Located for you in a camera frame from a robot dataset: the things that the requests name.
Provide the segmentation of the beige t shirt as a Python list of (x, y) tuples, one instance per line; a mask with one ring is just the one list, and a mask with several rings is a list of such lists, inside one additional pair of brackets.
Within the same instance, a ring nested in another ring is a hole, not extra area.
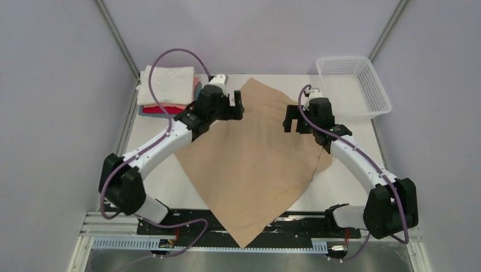
[(304, 193), (332, 156), (312, 135), (287, 133), (293, 100), (256, 79), (241, 88), (240, 121), (220, 121), (175, 157), (198, 194), (245, 248)]

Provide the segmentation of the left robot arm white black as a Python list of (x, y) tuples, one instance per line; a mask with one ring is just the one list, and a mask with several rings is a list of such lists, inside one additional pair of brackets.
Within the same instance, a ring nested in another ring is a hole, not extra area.
[(230, 97), (212, 84), (204, 86), (197, 99), (177, 114), (168, 127), (141, 147), (122, 156), (108, 155), (99, 182), (100, 199), (108, 200), (119, 213), (136, 215), (151, 223), (159, 234), (173, 226), (169, 208), (149, 196), (144, 179), (177, 150), (190, 145), (218, 121), (241, 120), (244, 114), (242, 93)]

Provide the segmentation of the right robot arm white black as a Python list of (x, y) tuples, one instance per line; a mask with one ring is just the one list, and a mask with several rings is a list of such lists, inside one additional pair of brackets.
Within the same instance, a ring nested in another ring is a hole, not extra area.
[(329, 99), (318, 97), (304, 105), (287, 105), (282, 123), (286, 133), (291, 131), (293, 120), (297, 120), (296, 132), (313, 135), (315, 142), (342, 162), (368, 195), (363, 206), (345, 203), (330, 207), (330, 216), (324, 220), (326, 233), (336, 237), (346, 228), (357, 228), (376, 239), (392, 237), (407, 244), (408, 230), (419, 222), (414, 182), (399, 179), (374, 162), (352, 132), (336, 123)]

